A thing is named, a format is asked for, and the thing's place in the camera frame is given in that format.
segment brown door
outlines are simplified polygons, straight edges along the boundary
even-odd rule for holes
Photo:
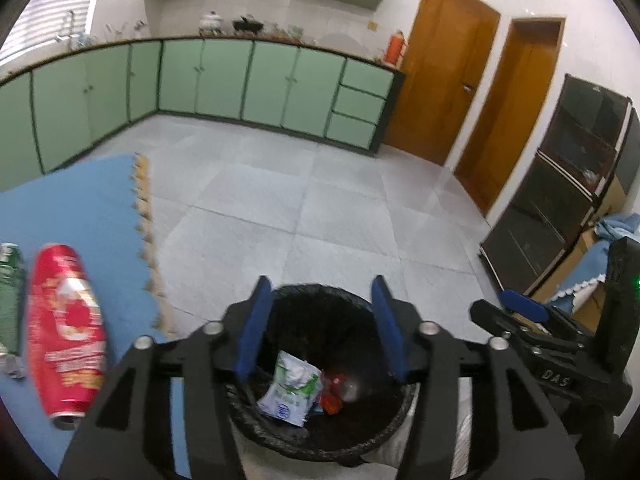
[[[524,149],[551,84],[562,19],[513,20],[492,88],[456,168],[486,214]]]
[[[500,14],[480,0],[422,0],[385,142],[444,164],[494,42]]]

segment garbage bag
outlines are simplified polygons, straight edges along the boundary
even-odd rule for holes
[[[256,400],[271,384],[280,350],[344,374],[357,384],[357,400],[335,415],[310,414],[302,428],[266,415]],[[316,284],[274,291],[254,372],[246,384],[226,385],[231,419],[244,436],[312,462],[348,462],[379,447],[404,421],[414,392],[389,373],[369,302]]]

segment tiled backsplash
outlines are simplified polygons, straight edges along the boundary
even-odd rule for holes
[[[251,14],[265,23],[269,30],[273,23],[287,29],[289,25],[304,28],[305,40],[315,40],[364,56],[376,56],[386,48],[389,35],[411,23],[407,12],[390,12],[393,0],[383,0],[376,10],[363,9],[333,0],[166,0],[160,21],[161,36],[196,34],[200,17],[215,10],[225,19],[225,30],[231,32],[231,21]],[[376,31],[369,30],[369,21],[376,22]]]

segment green can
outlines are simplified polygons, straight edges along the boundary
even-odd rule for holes
[[[0,359],[20,353],[20,300],[24,287],[24,261],[16,244],[0,244]]]

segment dark glass cabinet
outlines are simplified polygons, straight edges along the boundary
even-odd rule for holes
[[[637,122],[628,98],[566,77],[529,172],[481,244],[502,288],[535,291],[572,250],[616,178],[616,167],[623,169],[625,181],[636,175]]]

